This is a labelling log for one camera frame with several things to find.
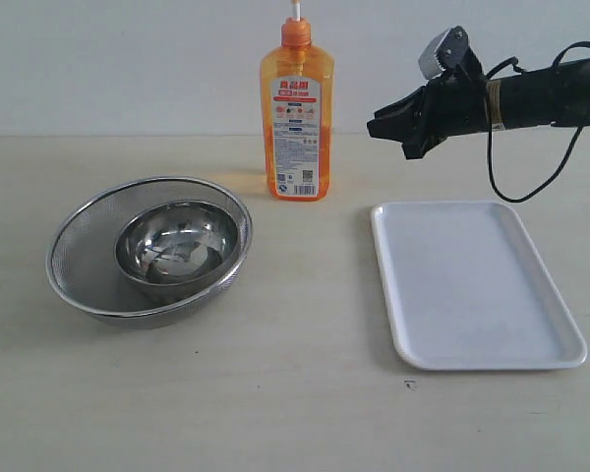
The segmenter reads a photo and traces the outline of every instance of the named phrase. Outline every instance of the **table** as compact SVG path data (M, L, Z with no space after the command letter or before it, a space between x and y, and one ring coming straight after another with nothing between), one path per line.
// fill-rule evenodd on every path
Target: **table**
M570 133L495 134L503 188L546 178ZM252 250L198 315L109 327L55 296L45 252L78 204L152 175L238 193ZM590 470L590 130L515 207L586 338L584 366L426 373L393 349L370 208L494 197L480 135L412 162L335 136L313 204L268 195L259 137L0 138L0 471Z

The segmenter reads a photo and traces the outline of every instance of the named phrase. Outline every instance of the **stainless steel bowl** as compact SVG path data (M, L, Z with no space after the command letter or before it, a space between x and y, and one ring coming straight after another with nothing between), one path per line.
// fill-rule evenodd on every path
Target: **stainless steel bowl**
M174 303L220 278L238 256L236 222L220 206L182 201L156 206L121 231L116 262L138 290Z
M171 302L154 299L132 283L116 262L119 235L146 210L179 202L221 208L236 227L236 246L222 274L207 288ZM202 308L226 290L247 258L252 218L227 189L190 177L152 177L109 189L70 214L60 225L46 257L51 287L68 304L111 325L170 325Z

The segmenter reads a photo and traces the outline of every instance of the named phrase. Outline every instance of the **white tray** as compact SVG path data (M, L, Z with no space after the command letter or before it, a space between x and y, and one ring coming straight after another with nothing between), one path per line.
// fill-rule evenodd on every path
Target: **white tray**
M517 213L492 202L372 209L393 342L426 370L550 370L587 347Z

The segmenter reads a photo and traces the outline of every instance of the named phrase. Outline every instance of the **wire mesh strainer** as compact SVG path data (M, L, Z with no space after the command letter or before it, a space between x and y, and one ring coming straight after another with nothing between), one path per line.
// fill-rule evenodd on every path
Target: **wire mesh strainer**
M239 232L239 254L207 289L170 305L157 305L132 286L114 258L120 231L148 208L200 200L226 210ZM75 210L61 224L46 258L52 288L70 305L112 325L170 325L196 312L234 281L252 240L252 219L227 189L190 177L151 177L109 189Z

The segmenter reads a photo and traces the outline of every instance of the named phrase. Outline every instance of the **dish soap bottle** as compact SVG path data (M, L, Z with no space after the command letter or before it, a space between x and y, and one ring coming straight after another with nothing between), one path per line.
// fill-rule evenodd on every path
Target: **dish soap bottle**
M282 200L322 199L330 184L334 60L311 41L311 26L291 0L282 45L261 63L266 182Z

